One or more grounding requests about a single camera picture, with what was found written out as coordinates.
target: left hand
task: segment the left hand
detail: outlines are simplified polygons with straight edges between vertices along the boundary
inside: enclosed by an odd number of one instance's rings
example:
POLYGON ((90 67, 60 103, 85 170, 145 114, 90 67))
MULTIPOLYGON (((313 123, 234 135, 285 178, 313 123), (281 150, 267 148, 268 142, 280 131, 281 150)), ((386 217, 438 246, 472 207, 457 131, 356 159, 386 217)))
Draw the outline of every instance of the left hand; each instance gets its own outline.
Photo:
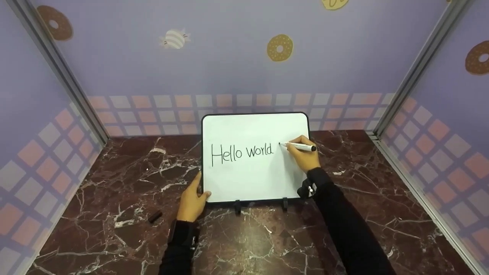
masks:
POLYGON ((182 193, 177 220, 193 223, 204 211, 205 202, 210 197, 211 192, 206 191, 202 195, 197 194, 201 177, 202 173, 199 171, 192 183, 182 193))

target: donut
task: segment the donut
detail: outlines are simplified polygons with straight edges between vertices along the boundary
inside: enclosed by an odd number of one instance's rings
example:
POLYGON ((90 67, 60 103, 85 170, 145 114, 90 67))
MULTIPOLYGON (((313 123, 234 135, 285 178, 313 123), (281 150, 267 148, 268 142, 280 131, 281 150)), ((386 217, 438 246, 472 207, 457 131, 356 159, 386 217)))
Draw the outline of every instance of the donut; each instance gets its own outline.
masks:
POLYGON ((292 54, 293 48, 294 43, 292 43, 292 39, 285 34, 279 34, 270 39, 267 45, 267 54, 272 61, 285 61, 292 54))
POLYGON ((68 40, 73 36, 73 28, 71 27, 68 18, 66 18, 66 16, 59 10, 50 6, 41 5, 37 7, 37 12, 55 40, 68 40))
POLYGON ((481 62, 479 58, 489 54, 489 41, 484 41, 473 47, 465 58, 465 69, 471 74, 483 75, 489 73, 489 59, 481 62))
POLYGON ((322 0, 323 5, 327 10, 337 10, 342 8, 348 0, 322 0))

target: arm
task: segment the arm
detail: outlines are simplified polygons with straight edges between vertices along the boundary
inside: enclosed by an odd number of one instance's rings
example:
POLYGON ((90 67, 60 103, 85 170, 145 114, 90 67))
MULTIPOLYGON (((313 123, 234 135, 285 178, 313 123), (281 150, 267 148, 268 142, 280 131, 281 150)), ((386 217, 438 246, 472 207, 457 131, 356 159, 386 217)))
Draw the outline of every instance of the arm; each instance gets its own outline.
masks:
POLYGON ((168 245, 161 260, 158 275, 190 275, 192 273, 192 256, 194 252, 190 247, 182 245, 168 245))
MULTIPOLYGON (((291 142, 314 145, 305 136, 291 142)), ((395 275, 387 256, 374 234, 343 192, 319 165, 316 152, 302 152, 287 144, 299 167, 316 184, 313 199, 321 212, 331 239, 336 246, 348 275, 395 275)))
POLYGON ((161 260, 158 275, 190 275, 192 273, 192 257, 194 251, 190 245, 184 244, 192 225, 204 211, 205 202, 211 192, 197 193, 201 173, 199 172, 192 183, 183 192, 178 207, 177 221, 173 229, 173 239, 161 260))

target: brown marble surface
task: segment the brown marble surface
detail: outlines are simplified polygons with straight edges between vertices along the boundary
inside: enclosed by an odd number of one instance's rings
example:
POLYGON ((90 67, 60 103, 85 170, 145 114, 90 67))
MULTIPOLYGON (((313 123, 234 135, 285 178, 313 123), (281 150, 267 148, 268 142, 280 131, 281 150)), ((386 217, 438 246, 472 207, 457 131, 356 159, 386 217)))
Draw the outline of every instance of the brown marble surface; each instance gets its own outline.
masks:
MULTIPOLYGON (((312 137, 398 275, 472 274, 363 131, 312 137)), ((28 274, 157 274, 180 194, 198 171, 199 138, 113 138, 28 274)), ((208 207, 200 223, 195 274, 345 274, 312 201, 288 212, 254 204, 241 216, 208 207)))

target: whiteboard frame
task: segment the whiteboard frame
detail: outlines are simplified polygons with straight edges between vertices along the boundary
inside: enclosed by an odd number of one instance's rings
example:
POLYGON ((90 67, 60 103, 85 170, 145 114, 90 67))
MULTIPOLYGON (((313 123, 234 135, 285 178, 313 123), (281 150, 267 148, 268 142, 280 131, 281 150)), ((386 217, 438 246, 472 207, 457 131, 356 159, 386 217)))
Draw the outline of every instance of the whiteboard frame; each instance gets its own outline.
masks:
MULTIPOLYGON (((200 132, 201 132, 201 138, 200 138, 200 152, 203 154, 204 152, 204 118, 206 118, 207 116, 218 116, 218 115, 277 115, 277 114, 304 114, 306 116, 306 120, 307 120, 307 132, 308 132, 308 136, 309 138, 311 138, 311 128, 309 126, 309 116, 305 113, 305 112, 268 112, 268 113, 240 113, 240 114, 233 114, 233 113, 227 113, 227 114, 206 114, 202 117, 202 119, 200 120, 200 132)), ((201 190, 203 191, 204 190, 204 158, 203 156, 201 157, 200 159, 200 172, 202 173, 202 177, 201 177, 201 180, 200 180, 200 187, 201 187, 201 190)), ((300 198, 287 198, 287 200, 291 201, 291 200, 298 200, 300 198)), ((242 200, 238 200, 240 203, 245 203, 245 205, 251 203, 251 202, 276 202, 276 201, 282 201, 283 198, 276 198, 276 199, 266 199, 266 200, 247 200, 247 201, 242 201, 242 200)), ((216 204, 223 204, 223 205, 226 205, 228 203, 233 203, 235 201, 222 201, 222 202, 207 202, 208 204, 211 204, 211 205, 216 205, 216 204)))

